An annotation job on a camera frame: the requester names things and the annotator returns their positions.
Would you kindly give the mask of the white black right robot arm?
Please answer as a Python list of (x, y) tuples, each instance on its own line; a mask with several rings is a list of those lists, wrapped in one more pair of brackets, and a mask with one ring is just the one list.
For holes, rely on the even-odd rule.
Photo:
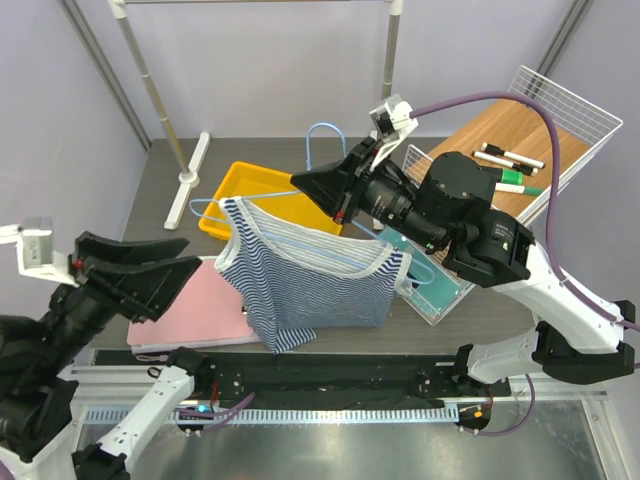
[(444, 267), (460, 279), (536, 315), (522, 335), (458, 350), (451, 380), (460, 393), (536, 372), (590, 385), (635, 371), (634, 349), (624, 340), (634, 305), (605, 301), (554, 267), (529, 229), (493, 207), (496, 176), (464, 154), (439, 155), (413, 184), (380, 142), (365, 139), (345, 159), (297, 173), (291, 182), (335, 222), (365, 213), (428, 254), (444, 252)]

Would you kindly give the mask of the blue white striped tank top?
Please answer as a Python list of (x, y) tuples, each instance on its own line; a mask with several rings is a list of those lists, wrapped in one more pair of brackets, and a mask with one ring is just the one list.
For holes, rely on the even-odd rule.
[(411, 255), (386, 241), (297, 225), (242, 197), (219, 206), (232, 235), (215, 268), (274, 354), (313, 341), (321, 328), (380, 327), (394, 298), (412, 290)]

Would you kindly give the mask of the light blue wire hanger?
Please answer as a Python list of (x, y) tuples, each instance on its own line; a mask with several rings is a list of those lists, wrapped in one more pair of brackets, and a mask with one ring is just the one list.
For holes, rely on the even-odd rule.
[[(339, 152), (337, 149), (337, 140), (331, 140), (328, 137), (321, 137), (320, 138), (320, 147), (322, 148), (315, 148), (313, 147), (314, 143), (313, 140), (311, 140), (312, 135), (314, 134), (314, 132), (318, 129), (328, 129), (328, 130), (332, 130), (334, 131), (334, 133), (337, 135), (336, 138), (339, 138), (341, 146), (339, 148)], [(342, 157), (344, 157), (344, 155), (346, 155), (348, 153), (348, 148), (350, 144), (348, 139), (346, 139), (346, 137), (344, 137), (343, 133), (341, 132), (341, 130), (333, 125), (333, 124), (329, 124), (326, 122), (320, 122), (317, 124), (312, 125), (311, 130), (308, 132), (306, 138), (305, 138), (305, 166), (306, 167), (313, 167), (314, 165), (317, 166), (322, 166), (325, 164), (329, 163), (329, 160), (335, 160), (335, 159), (342, 159)], [(195, 198), (195, 199), (205, 199), (206, 201), (210, 201), (212, 199), (211, 198)], [(193, 213), (192, 209), (190, 208), (190, 204), (194, 199), (191, 199), (189, 201), (188, 204), (188, 208), (191, 211), (191, 213), (195, 216), (197, 216), (196, 214)], [(362, 235), (366, 235), (366, 237), (363, 238), (372, 238), (372, 239), (379, 239), (379, 240), (383, 240), (380, 236), (379, 236), (379, 232), (384, 230), (384, 227), (381, 227), (378, 230), (372, 230), (368, 227), (366, 227), (365, 225), (362, 225), (361, 223), (359, 223), (358, 221), (355, 221), (355, 223), (351, 223), (352, 226), (354, 226), (354, 228), (357, 228), (358, 230), (360, 230), (362, 233)]]

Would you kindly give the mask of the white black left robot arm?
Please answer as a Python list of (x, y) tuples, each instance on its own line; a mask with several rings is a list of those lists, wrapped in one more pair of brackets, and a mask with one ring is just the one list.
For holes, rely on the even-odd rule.
[(63, 370), (115, 317), (155, 321), (201, 265), (184, 238), (124, 242), (90, 232), (71, 254), (45, 227), (6, 225), (19, 272), (56, 285), (42, 318), (1, 319), (1, 475), (5, 479), (127, 479), (169, 415), (213, 385), (209, 358), (181, 347), (150, 390), (103, 439), (74, 450), (71, 404), (78, 382)]

